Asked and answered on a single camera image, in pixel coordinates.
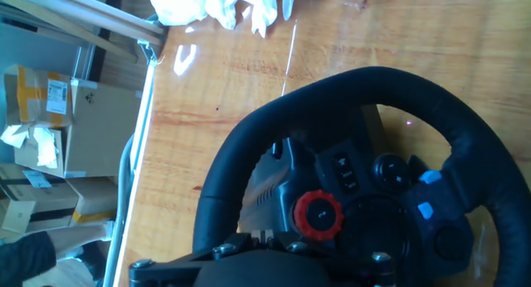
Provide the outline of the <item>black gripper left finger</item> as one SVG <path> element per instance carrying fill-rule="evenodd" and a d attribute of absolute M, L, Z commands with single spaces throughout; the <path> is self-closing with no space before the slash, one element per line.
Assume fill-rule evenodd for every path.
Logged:
<path fill-rule="evenodd" d="M 138 287 L 192 285 L 204 266 L 260 248 L 259 237 L 251 233 L 234 233 L 217 246 L 169 262 L 138 260 L 129 266 L 129 285 Z"/>

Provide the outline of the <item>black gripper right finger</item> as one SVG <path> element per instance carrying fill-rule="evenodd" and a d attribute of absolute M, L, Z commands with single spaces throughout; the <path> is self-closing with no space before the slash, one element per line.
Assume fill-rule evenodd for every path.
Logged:
<path fill-rule="evenodd" d="M 385 252 L 349 258 L 320 241 L 294 232 L 263 231 L 263 246 L 318 263 L 329 279 L 341 285 L 394 286 L 395 260 Z"/>

